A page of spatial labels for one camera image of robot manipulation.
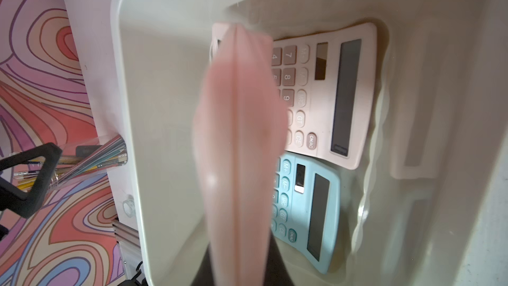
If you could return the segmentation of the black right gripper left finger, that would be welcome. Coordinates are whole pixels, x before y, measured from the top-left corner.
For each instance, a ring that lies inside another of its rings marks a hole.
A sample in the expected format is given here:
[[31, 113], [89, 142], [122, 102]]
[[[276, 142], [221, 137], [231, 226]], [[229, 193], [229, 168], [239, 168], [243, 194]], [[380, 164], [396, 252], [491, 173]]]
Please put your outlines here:
[[210, 246], [207, 247], [198, 271], [190, 284], [191, 286], [215, 286]]

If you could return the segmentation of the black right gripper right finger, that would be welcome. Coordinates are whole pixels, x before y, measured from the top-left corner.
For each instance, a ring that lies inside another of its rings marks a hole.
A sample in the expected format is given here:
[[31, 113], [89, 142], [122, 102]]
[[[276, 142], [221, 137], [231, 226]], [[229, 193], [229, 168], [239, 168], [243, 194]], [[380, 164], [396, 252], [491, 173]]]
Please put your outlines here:
[[271, 233], [267, 263], [265, 269], [264, 285], [266, 286], [294, 286], [294, 283], [284, 264], [275, 237]]

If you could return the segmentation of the light blue calculator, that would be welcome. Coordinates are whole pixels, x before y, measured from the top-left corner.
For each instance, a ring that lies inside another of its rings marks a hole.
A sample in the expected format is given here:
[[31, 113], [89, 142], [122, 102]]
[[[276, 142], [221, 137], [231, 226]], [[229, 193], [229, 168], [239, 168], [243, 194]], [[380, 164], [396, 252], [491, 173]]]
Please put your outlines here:
[[339, 228], [338, 171], [314, 158], [285, 152], [278, 159], [273, 185], [274, 236], [326, 274]]

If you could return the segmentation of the pink calculator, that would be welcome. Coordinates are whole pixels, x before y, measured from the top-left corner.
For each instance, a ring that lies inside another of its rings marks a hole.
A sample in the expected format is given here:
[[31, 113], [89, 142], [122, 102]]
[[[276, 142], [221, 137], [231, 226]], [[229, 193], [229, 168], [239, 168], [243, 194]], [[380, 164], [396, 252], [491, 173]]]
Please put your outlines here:
[[273, 79], [270, 36], [232, 24], [208, 66], [193, 125], [216, 285], [265, 279], [288, 108]]

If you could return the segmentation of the white plastic storage box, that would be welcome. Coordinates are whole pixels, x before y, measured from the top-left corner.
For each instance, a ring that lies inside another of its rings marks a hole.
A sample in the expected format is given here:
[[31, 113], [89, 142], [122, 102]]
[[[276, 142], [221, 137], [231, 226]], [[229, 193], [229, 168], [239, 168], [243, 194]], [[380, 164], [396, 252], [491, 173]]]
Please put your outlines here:
[[507, 0], [112, 0], [112, 37], [150, 285], [190, 285], [210, 246], [193, 154], [206, 70], [232, 24], [274, 41], [377, 27], [358, 168], [321, 274], [275, 237], [295, 285], [452, 285], [507, 143]]

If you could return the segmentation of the clear tape roll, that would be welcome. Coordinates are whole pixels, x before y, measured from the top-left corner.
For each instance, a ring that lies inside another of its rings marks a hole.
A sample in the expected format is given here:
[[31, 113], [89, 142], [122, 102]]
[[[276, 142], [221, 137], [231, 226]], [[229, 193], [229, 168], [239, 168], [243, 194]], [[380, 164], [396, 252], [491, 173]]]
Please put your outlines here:
[[128, 218], [133, 218], [136, 216], [136, 206], [134, 203], [134, 197], [132, 195], [127, 195], [123, 201], [123, 211]]

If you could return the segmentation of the clear pen cup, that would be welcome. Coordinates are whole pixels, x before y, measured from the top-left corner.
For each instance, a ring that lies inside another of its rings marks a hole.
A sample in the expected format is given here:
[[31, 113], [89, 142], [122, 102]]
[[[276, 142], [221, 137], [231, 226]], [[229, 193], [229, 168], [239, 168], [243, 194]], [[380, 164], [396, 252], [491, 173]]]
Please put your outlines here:
[[[50, 173], [48, 191], [104, 174], [108, 169], [123, 166], [128, 161], [126, 143], [119, 135], [104, 144], [96, 138], [78, 145], [65, 145], [64, 151], [67, 154], [60, 156], [54, 171]], [[13, 180], [16, 187], [29, 192], [45, 161], [40, 156], [14, 167]]]

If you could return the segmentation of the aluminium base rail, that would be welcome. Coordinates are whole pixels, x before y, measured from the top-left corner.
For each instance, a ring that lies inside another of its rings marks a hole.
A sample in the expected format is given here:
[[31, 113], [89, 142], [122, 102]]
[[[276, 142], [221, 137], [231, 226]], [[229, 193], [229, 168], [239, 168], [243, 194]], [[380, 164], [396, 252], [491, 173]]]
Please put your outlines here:
[[112, 227], [126, 276], [123, 285], [147, 285], [138, 231], [122, 224], [117, 218], [112, 221]]

